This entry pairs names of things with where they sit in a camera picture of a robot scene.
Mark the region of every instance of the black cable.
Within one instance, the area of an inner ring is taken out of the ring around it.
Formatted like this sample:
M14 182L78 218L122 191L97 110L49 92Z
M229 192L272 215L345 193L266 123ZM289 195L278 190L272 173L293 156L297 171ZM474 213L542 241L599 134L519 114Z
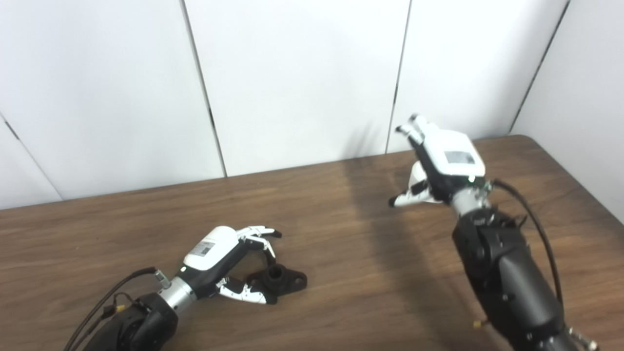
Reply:
M555 292L557 293L557 300L559 300L561 307L563 307L563 293L561 291L561 282L559 281L559 272L557 270L557 264L555 263L555 255L552 253L552 247L550 246L550 241L548 241L548 237L546 236L546 232L544 231L544 227L542 227L540 220L537 218L537 216L535 215L535 213L529 206L527 199L525 199L524 196L522 196L516 188L503 182L500 179L494 179L492 181L492 185L494 187L499 187L507 191L511 196L515 197L516 200L518 200L522 204L522 207L524 207L524 209L527 211L527 213L529 214L529 217L531 217L531 219L533 220L533 223L535 223L537 232L540 234L540 237L542 238L542 242L544 243L544 248L546 249L546 254L548 255L548 261L550 262L550 270L552 271L552 278L553 278L553 281L555 282Z
M89 323L89 320L102 307L102 305L104 305L106 300L108 300L112 294L114 294L117 290L119 290L119 288L121 288L122 285L126 284L128 281L130 281L130 280L132 280L132 279L134 279L134 278L136 278L136 277L138 277L140 275L154 274L154 273L156 273L156 268L155 267L149 267L149 268L140 269L140 270L138 270L136 272L133 272L132 274L128 275L126 278L122 279L119 283L117 283L117 285L115 285L113 287L113 289L111 289L108 293L106 293L106 295L104 295L104 297L102 297L102 299L95 305L95 307L91 310L91 312L89 312L89 314L82 321L82 323L80 323L78 328L76 328L76 331L74 332L72 337L69 338L69 341L67 342L67 345L65 346L63 351L70 351L71 350L72 344L76 341L76 338L78 337L78 335L80 334L82 329L84 329L85 325L87 325L87 323Z

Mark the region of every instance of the silver metal joint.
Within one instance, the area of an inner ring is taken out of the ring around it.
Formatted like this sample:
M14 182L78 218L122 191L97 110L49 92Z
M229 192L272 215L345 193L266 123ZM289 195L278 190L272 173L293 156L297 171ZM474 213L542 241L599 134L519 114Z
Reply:
M168 289L171 286L171 282L160 269L156 270L154 277L156 277L156 280L162 285L163 289Z
M490 207L490 202L487 200L488 191L486 189L479 189L468 187L457 192L451 200L451 207L455 210L458 217L472 212L474 210Z
M180 277L173 278L169 288L162 289L158 294L177 315L197 301L193 289Z
M572 337L572 340L576 341L576 343L580 344L587 351L596 351L598 350L598 343L596 341L588 339L578 333L576 330L569 328L568 334Z

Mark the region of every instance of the robot finger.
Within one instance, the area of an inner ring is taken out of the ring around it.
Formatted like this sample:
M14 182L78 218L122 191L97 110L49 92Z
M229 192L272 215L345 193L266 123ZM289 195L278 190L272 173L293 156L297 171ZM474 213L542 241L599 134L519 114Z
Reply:
M267 300L263 292L252 291L252 287L238 279L226 277L221 282L222 284L219 286L219 294L222 296L234 300L252 302L254 304L267 304Z

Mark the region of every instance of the cable connector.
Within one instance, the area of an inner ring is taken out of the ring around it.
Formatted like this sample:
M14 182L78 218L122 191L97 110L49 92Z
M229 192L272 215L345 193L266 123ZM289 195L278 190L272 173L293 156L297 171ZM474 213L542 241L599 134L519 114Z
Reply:
M475 329L481 329L481 328L483 328L483 327L486 327L486 326L487 326L487 325L489 325L489 324L490 324L490 321L489 321L489 320L487 320L487 319L484 319L484 320L475 320L475 321L472 323L472 327L473 327L473 328L475 328Z
M169 289L171 286L171 281L160 269L157 269L156 272L154 272L154 277L156 277L156 280L158 280L160 285L162 285L163 289Z

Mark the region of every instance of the label sticker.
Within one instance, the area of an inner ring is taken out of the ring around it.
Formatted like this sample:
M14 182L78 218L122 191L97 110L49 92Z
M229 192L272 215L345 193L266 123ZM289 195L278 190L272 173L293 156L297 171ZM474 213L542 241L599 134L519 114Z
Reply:
M191 252L189 252L189 254L204 257L213 246L215 246L214 242L201 241L193 248L193 250L191 250Z
M470 152L466 151L444 151L446 161L450 164L475 164Z

